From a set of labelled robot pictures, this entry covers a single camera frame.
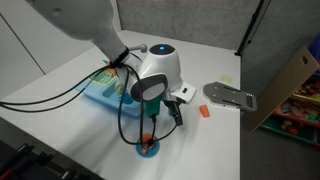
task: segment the blue container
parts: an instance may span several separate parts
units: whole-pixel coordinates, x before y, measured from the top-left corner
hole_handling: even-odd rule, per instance
[[[115,113],[117,113],[119,109],[120,96],[115,91],[115,84],[118,78],[110,78],[109,76],[110,74],[108,72],[101,73],[96,77],[96,80],[84,90],[83,93],[89,98],[113,109]],[[86,80],[76,89],[80,91],[88,82],[89,80]],[[137,119],[140,117],[140,103],[133,101],[127,92],[124,95],[122,112]]]
[[[320,33],[309,46],[309,51],[317,61],[320,61]]]

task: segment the gray wall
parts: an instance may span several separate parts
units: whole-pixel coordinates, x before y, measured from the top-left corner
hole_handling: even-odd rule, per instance
[[[236,50],[259,0],[118,0],[122,28]],[[320,32],[320,0],[273,0],[242,59],[242,89],[260,96]]]

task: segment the wire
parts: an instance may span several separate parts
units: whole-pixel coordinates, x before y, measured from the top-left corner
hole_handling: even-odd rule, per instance
[[[173,131],[176,129],[176,127],[177,127],[177,125],[175,125],[168,134],[164,135],[163,137],[161,137],[161,138],[159,138],[159,139],[155,139],[154,141],[155,141],[155,142],[156,142],[156,141],[161,141],[161,140],[167,138],[168,136],[170,136],[170,134],[173,133]]]
[[[242,52],[244,52],[244,50],[247,48],[247,46],[248,46],[249,44],[251,44],[252,39],[253,39],[253,37],[256,35],[256,32],[258,31],[258,29],[259,29],[259,27],[260,27],[260,24],[261,24],[261,22],[262,22],[262,20],[263,20],[263,18],[264,18],[264,15],[266,14],[266,12],[267,12],[267,10],[268,10],[268,8],[269,8],[269,5],[270,5],[271,1],[272,1],[272,0],[270,0],[270,1],[268,2],[267,6],[266,6],[266,9],[264,10],[264,12],[263,12],[263,14],[262,14],[262,16],[261,16],[261,18],[260,18],[260,21],[259,21],[256,29],[254,30],[252,36],[250,37],[250,40],[248,40],[248,41],[246,42],[246,46],[242,49]]]
[[[79,83],[77,83],[76,85],[74,85],[72,88],[70,88],[69,90],[57,95],[57,96],[54,96],[54,97],[51,97],[51,98],[48,98],[48,99],[45,99],[45,100],[41,100],[41,101],[35,101],[35,102],[27,102],[27,103],[12,103],[12,102],[4,102],[4,101],[0,101],[0,105],[10,105],[10,106],[28,106],[28,105],[34,105],[34,104],[40,104],[40,103],[44,103],[44,102],[48,102],[48,101],[51,101],[51,100],[54,100],[54,99],[57,99],[59,97],[62,97],[64,96],[65,94],[71,92],[73,89],[75,89],[77,86],[79,86],[81,83],[83,83],[84,81],[86,81],[88,78],[90,78],[92,75],[102,71],[102,70],[106,70],[108,69],[109,66],[104,66],[96,71],[94,71],[93,73],[91,73],[90,75],[88,75],[87,77],[85,77],[84,79],[82,79]]]
[[[257,28],[256,28],[255,31],[253,32],[250,40],[248,41],[249,44],[251,43],[252,38],[254,37],[254,35],[256,34],[256,32],[258,31],[259,26],[260,26],[260,24],[261,24],[261,22],[262,22],[262,20],[263,20],[264,15],[266,14],[266,12],[267,12],[267,10],[268,10],[268,8],[269,8],[269,5],[270,5],[271,1],[272,1],[272,0],[270,0],[270,1],[268,2],[267,7],[266,7],[266,9],[264,10],[264,12],[263,12],[263,14],[262,14],[262,16],[261,16],[261,19],[260,19],[260,21],[259,21],[259,23],[258,23],[258,25],[257,25]]]
[[[118,129],[119,129],[119,133],[120,133],[120,136],[121,136],[121,139],[127,143],[127,144],[130,144],[130,145],[139,145],[140,143],[136,143],[136,142],[130,142],[128,141],[124,135],[123,135],[123,132],[122,132],[122,126],[121,126],[121,112],[122,112],[122,104],[123,104],[123,99],[124,99],[124,94],[125,94],[125,91],[127,89],[127,86],[128,86],[128,81],[129,81],[129,69],[128,68],[125,68],[127,70],[127,76],[126,76],[126,81],[124,83],[124,90],[122,92],[122,95],[120,97],[120,103],[119,103],[119,109],[118,109]]]
[[[132,54],[134,57],[136,57],[136,58],[139,59],[141,62],[143,62],[143,61],[139,58],[139,56],[137,56],[136,54],[134,54],[134,53],[132,53],[132,52],[130,52],[130,54]]]
[[[142,84],[140,77],[136,70],[134,70],[131,66],[124,64],[124,67],[129,68],[136,76],[138,85],[139,85],[139,95],[140,95],[140,144],[143,147],[142,137],[143,137],[143,116],[144,116],[144,101],[142,94]]]
[[[157,126],[157,117],[155,115],[152,116],[152,122],[153,122],[153,130],[152,130],[152,136],[151,139],[154,139],[154,134],[156,133],[156,126]]]
[[[91,82],[95,79],[95,77],[96,77],[97,75],[99,75],[99,74],[100,74],[101,72],[103,72],[103,71],[104,71],[104,69],[101,69],[101,68],[99,69],[98,73],[95,71],[95,73],[97,73],[97,74],[95,74],[94,78],[92,78],[92,79],[86,84],[86,86],[81,89],[81,91],[80,91],[79,93],[77,93],[74,97],[72,97],[72,98],[69,99],[68,101],[66,101],[66,102],[64,102],[64,103],[62,103],[62,104],[60,104],[60,105],[58,105],[58,106],[55,106],[55,107],[52,107],[52,108],[48,108],[48,109],[41,109],[41,110],[23,110],[23,109],[16,109],[16,108],[8,107],[8,106],[6,106],[6,105],[4,105],[4,104],[0,104],[0,106],[3,107],[3,108],[5,108],[5,109],[8,109],[8,110],[17,111],[17,112],[23,112],[23,113],[40,113],[40,112],[46,112],[46,111],[51,111],[51,110],[54,110],[54,109],[58,109],[58,108],[60,108],[60,107],[62,107],[62,106],[64,106],[64,105],[70,103],[70,102],[73,101],[75,98],[77,98],[77,97],[91,84]]]
[[[30,53],[29,49],[26,47],[26,45],[22,42],[22,40],[20,39],[20,37],[17,35],[17,33],[13,30],[13,28],[11,27],[11,25],[9,24],[9,22],[7,21],[6,18],[4,18],[4,16],[0,13],[0,17],[3,19],[3,21],[6,23],[6,25],[8,26],[8,28],[11,30],[11,32],[13,33],[13,35],[17,38],[17,40],[20,42],[20,44],[22,45],[22,47],[25,49],[25,51],[28,53],[28,55],[31,57],[31,59],[34,61],[34,63],[36,63],[36,65],[38,66],[38,68],[41,70],[41,72],[45,75],[46,73],[44,72],[44,70],[42,69],[42,67],[39,65],[39,63],[36,61],[36,59],[33,57],[33,55]]]
[[[142,85],[141,85],[141,80],[139,78],[139,75],[138,73],[129,65],[125,65],[124,64],[124,67],[126,68],[127,70],[127,76],[126,76],[126,81],[125,81],[125,85],[124,85],[124,89],[126,90],[127,89],[127,85],[128,85],[128,81],[129,81],[129,69],[135,74],[135,76],[137,77],[137,81],[138,81],[138,84],[140,86],[140,143],[136,143],[136,142],[130,142],[128,141],[124,135],[123,135],[123,132],[122,132],[122,128],[121,128],[121,112],[122,112],[122,104],[123,104],[123,96],[124,96],[124,91],[122,92],[122,96],[121,96],[121,99],[120,99],[120,104],[119,104],[119,110],[118,110],[118,128],[119,128],[119,133],[120,133],[120,136],[121,138],[123,139],[124,142],[126,142],[127,144],[131,144],[131,145],[141,145],[141,147],[144,147],[143,146],[143,142],[142,142],[142,137],[143,137],[143,115],[144,115],[144,101],[143,101],[143,96],[142,96]],[[155,135],[155,130],[156,130],[156,119],[154,119],[155,117],[152,117],[153,118],[153,122],[154,122],[154,126],[153,126],[153,132],[152,132],[152,139],[154,139],[154,135]],[[176,129],[177,125],[175,125],[172,130],[164,135],[163,137],[159,138],[159,139],[155,139],[154,141],[161,141],[165,138],[167,138],[170,134],[173,133],[173,131]]]

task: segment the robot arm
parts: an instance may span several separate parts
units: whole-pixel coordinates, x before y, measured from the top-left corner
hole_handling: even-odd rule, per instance
[[[180,77],[177,51],[169,45],[156,45],[142,63],[123,44],[112,26],[113,9],[109,0],[26,0],[44,18],[68,36],[92,41],[113,64],[125,63],[139,74],[143,99],[152,100],[165,92],[164,99],[188,103],[195,89]],[[120,80],[123,68],[117,68]],[[127,88],[132,98],[140,100],[137,80],[131,77]]]

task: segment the black clamp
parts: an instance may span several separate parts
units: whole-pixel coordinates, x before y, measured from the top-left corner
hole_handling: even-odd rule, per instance
[[[164,104],[170,109],[171,114],[176,122],[177,126],[182,126],[183,121],[182,121],[182,115],[180,112],[180,102],[175,102],[175,101],[163,101]]]
[[[116,67],[121,67],[121,62],[122,62],[122,60],[127,57],[127,55],[129,54],[129,52],[130,52],[129,49],[128,49],[128,47],[126,46],[126,50],[123,51],[123,52],[119,55],[119,57],[118,57],[113,63],[110,63],[110,68],[114,69],[114,68],[116,68]]]

